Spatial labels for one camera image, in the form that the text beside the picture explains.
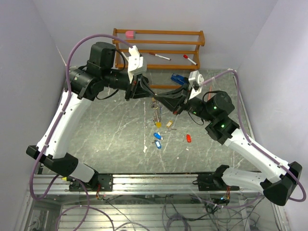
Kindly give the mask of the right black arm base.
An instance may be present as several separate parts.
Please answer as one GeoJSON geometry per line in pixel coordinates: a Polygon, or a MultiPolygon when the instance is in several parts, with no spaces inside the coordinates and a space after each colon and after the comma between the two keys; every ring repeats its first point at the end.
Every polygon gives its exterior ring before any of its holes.
{"type": "MultiPolygon", "coordinates": [[[[192,184],[197,185],[199,191],[226,191],[229,185],[222,180],[222,176],[228,168],[230,168],[228,165],[221,165],[214,172],[197,173],[197,178],[192,184]]],[[[230,188],[234,191],[239,190],[238,186],[230,186],[230,188]]]]}

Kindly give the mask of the yellow keyring with keys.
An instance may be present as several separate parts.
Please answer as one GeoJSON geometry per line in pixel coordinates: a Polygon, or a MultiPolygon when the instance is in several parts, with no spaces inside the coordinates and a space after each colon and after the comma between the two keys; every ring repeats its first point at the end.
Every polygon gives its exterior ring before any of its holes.
{"type": "Polygon", "coordinates": [[[151,108],[153,109],[153,122],[157,128],[161,128],[161,105],[155,98],[152,98],[151,108]]]}

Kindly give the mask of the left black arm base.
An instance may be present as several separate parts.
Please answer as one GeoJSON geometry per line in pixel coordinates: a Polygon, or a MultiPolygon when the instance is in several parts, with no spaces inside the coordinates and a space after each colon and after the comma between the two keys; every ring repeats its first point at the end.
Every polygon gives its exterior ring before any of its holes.
{"type": "MultiPolygon", "coordinates": [[[[113,175],[112,174],[98,174],[95,173],[90,182],[82,182],[88,192],[111,192],[113,190],[113,175]]],[[[81,183],[72,177],[67,177],[66,181],[69,182],[70,192],[84,191],[81,183]]]]}

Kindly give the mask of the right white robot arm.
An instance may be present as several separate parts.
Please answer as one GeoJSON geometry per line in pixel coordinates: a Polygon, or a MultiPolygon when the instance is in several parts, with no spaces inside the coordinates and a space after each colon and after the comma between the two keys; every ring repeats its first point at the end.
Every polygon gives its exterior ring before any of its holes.
{"type": "Polygon", "coordinates": [[[211,180],[198,179],[198,184],[212,184],[219,191],[228,186],[248,188],[263,194],[276,205],[286,205],[299,185],[302,166],[269,153],[253,141],[241,125],[229,118],[235,107],[227,92],[215,90],[210,93],[212,97],[205,101],[192,97],[192,91],[183,85],[176,90],[156,94],[154,99],[175,115],[186,111],[208,122],[205,130],[211,139],[236,151],[259,171],[243,171],[221,165],[212,173],[211,180]]]}

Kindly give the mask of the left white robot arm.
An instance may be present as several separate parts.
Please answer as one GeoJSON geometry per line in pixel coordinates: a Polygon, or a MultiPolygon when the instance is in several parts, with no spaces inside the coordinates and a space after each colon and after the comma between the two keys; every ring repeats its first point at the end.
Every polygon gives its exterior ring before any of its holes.
{"type": "Polygon", "coordinates": [[[105,87],[125,91],[126,100],[153,97],[144,57],[133,45],[128,49],[128,72],[115,70],[116,47],[106,42],[92,45],[85,68],[66,71],[66,82],[59,107],[44,137],[28,146],[26,154],[63,177],[81,180],[82,187],[93,191],[98,186],[98,172],[68,153],[69,140],[88,107],[105,87]]]}

